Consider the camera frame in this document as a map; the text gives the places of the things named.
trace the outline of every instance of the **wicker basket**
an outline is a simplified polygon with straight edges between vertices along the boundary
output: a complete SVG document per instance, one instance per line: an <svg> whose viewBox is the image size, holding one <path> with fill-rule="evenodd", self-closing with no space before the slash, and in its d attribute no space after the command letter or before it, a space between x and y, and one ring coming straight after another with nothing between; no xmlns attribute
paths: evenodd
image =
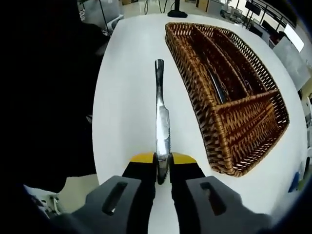
<svg viewBox="0 0 312 234"><path fill-rule="evenodd" d="M289 124L272 76L252 49L224 28L168 23L166 42L192 102L212 169L232 176L246 174Z"/></svg>

